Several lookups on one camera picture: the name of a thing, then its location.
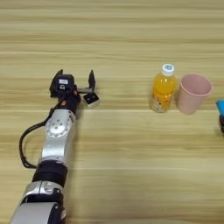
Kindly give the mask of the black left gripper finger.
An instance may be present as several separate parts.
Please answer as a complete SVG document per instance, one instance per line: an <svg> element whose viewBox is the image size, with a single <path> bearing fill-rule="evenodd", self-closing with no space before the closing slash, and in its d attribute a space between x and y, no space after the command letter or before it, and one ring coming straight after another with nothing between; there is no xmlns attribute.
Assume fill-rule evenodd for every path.
<svg viewBox="0 0 224 224"><path fill-rule="evenodd" d="M91 70L88 76L88 84L89 84L89 93L93 93L95 91L95 75L94 71Z"/></svg>
<svg viewBox="0 0 224 224"><path fill-rule="evenodd" d="M52 83L49 87L51 97L60 97L62 95L63 85L60 83L60 76L63 74L63 70L60 69L52 79Z"/></svg>

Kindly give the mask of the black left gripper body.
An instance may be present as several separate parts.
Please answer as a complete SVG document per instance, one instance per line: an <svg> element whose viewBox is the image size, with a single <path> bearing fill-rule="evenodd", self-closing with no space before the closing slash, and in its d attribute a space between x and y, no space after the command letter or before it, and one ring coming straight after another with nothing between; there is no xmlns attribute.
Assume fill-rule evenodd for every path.
<svg viewBox="0 0 224 224"><path fill-rule="evenodd" d="M73 86L69 90L62 90L58 87L50 87L50 96L58 99L58 103L54 106L52 111L56 109L66 109L76 114L77 108L81 103L81 95L92 94L93 92L93 87Z"/></svg>

